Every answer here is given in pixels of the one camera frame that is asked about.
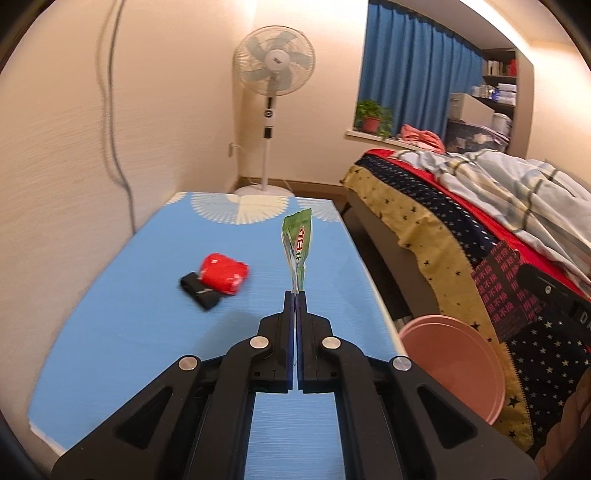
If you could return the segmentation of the person's right hand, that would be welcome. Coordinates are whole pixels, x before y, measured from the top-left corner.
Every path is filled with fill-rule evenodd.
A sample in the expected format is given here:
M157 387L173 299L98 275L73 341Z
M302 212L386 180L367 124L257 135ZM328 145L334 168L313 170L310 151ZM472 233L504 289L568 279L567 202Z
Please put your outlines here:
M574 392L565 402L561 420L546 437L545 445L535 458L542 479L589 479L590 445L579 450L583 465L574 465L576 443L583 444L584 433L590 432L590 371L581 377Z

